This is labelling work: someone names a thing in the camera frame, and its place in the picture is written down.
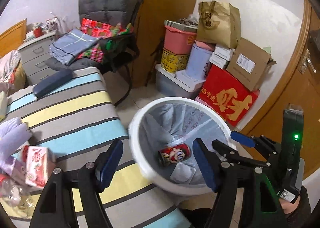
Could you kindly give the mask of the person's right hand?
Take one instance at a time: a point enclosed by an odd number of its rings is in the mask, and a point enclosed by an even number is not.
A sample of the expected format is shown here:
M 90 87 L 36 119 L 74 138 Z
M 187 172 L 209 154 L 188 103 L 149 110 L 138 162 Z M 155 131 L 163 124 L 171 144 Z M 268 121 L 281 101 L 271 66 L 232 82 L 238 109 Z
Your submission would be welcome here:
M 281 205 L 284 213 L 290 214 L 290 213 L 294 212 L 297 209 L 297 207 L 299 206 L 300 196 L 298 196 L 295 203 L 291 203 L 283 198 L 279 198 L 279 202 L 280 202 L 280 205 Z

